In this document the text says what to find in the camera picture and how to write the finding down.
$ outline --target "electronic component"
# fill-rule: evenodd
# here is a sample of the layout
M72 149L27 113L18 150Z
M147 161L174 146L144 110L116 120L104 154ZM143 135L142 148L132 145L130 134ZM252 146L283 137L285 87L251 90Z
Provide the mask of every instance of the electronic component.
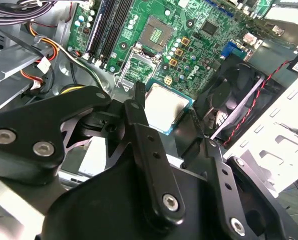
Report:
M145 114L148 123L152 128L168 135L182 114L193 104L193 100L153 78L147 82L145 88Z
M246 52L242 51L241 49L238 48L238 46L229 41L223 48L222 52L221 52L221 58L225 59L227 58L230 54L235 54L238 57L240 57L241 59L244 59L244 57L246 56Z
M167 85L171 85L171 83L172 83L172 78L171 78L170 76L167 75L167 76L164 78L164 83L167 84Z
M213 36L217 31L218 27L210 21L205 21L204 25L201 27L201 30L207 33L210 36Z
M243 41L251 46L253 46L257 42L257 37L252 35L251 33L247 33L243 36Z
M169 4L168 0L134 0L128 16L124 20L124 25L117 35L117 44L113 46L116 57L110 57L104 68L109 71L111 66L117 66L117 61L123 61L122 66L128 66L126 64L130 55L128 50L134 43L141 43L141 55L145 56L147 54L144 51L150 51L151 54L147 57L149 60L154 58L156 54L160 54L161 58L159 60L161 63L167 63L169 66L168 70L164 70L161 67L162 64L157 64L159 67L154 71L153 77L163 83L165 76L168 75L173 79L172 88L187 94L191 98L196 98L197 94L212 79L213 71L208 70L212 68L212 63L215 60L222 62L220 52L227 42L234 39L243 43L242 36L246 33L257 33L256 36L259 33L262 38L268 34L275 36L274 32L267 28L264 32L261 27L258 27L253 23L253 20L246 17L241 11L234 11L235 18L233 18L227 4L220 6L212 0L181 1L180 5L178 5L180 0L173 2L174 4ZM165 15L167 10L170 11L172 17ZM201 13L201 16L208 17L207 19L205 17L194 17L194 13ZM133 28L129 29L130 23L134 22ZM194 23L194 26L190 28L189 23ZM126 43L128 47L122 51L120 43ZM248 49L241 49L243 51L232 49L229 54L235 54L243 58ZM209 59L210 63L203 66L201 59ZM123 71L123 68L117 67L116 69L120 73ZM174 79L180 74L184 75L185 79L189 79L190 75L191 80L176 82ZM124 80L135 83L134 79L139 79L139 77L130 76L125 75Z
M278 36L281 36L284 33L284 30L277 25L272 28L272 31Z
M185 36L182 38L181 43L185 46L188 46L190 43L190 40L187 39Z
M175 52L174 52L176 55L178 55L178 56L182 56L182 54L183 54L183 51L181 50L181 49L176 49L175 50Z
M74 22L74 26L79 27L79 26L81 26L81 24L80 24L79 21L75 21L75 22Z
M190 2L190 0L180 0L178 5L185 9L189 2Z
M169 64L170 64L171 66L175 67L175 66L177 66L177 64L178 64L178 61L175 60L175 59L171 59L170 62L169 62Z
M249 8L253 8L253 6L255 5L255 3L257 2L257 0L247 0L245 2L245 4L249 7Z
M155 17L150 17L142 32L140 43L157 52L163 50L173 29Z
M87 28L87 27L83 28L83 33L86 34L86 35L89 35L90 29Z

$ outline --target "black mounting arm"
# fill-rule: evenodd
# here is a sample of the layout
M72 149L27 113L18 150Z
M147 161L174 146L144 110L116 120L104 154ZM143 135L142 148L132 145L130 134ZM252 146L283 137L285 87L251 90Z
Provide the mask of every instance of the black mounting arm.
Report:
M107 139L108 169L53 203L43 240L298 240L296 224L246 163L225 164L196 122L181 153L186 170L171 167L148 125L143 89L136 84L133 99L120 103L88 86L0 114L0 177L24 185L47 185L68 150Z

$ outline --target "green circuit board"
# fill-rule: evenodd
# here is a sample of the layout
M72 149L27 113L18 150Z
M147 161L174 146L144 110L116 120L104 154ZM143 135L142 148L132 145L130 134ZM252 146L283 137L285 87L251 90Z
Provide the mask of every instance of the green circuit board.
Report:
M220 53L226 43L236 39L242 42L248 32L270 35L250 17L233 15L230 8L209 0L134 0L106 69L120 71L130 46L140 42L145 50L162 55L153 77L162 82L171 77L172 88L195 99L223 61ZM175 49L182 52L181 56L175 54ZM125 80L148 80L148 69L128 68L138 75L126 74Z
M82 54L84 53L93 26L93 21L88 21L88 17L91 15L90 12L94 11L94 15L91 17L95 18L100 2L101 1L99 0L95 1L94 5L90 9L84 8L81 5L77 6L70 28L70 37L67 48L71 47L74 51L79 51Z

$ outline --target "yellow wire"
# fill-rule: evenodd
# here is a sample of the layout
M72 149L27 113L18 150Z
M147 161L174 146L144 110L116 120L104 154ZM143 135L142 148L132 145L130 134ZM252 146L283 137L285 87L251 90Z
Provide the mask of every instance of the yellow wire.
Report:
M72 90L77 90L77 89L81 89L81 88L84 88L83 86L73 86L73 87L70 87L68 89L65 89L63 92L61 92L60 94L66 94Z

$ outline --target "capacitor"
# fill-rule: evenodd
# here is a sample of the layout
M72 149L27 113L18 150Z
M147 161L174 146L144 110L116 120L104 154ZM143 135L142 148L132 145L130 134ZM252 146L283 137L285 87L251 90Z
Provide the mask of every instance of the capacitor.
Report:
M82 15L79 16L79 21L83 22L84 21L84 17Z
M74 25L75 25L76 27L79 27L79 26L81 26L80 22L79 22L79 21L77 21L77 20L74 22Z
M237 9L240 10L242 7L243 7L243 3L240 2L240 3L237 5Z

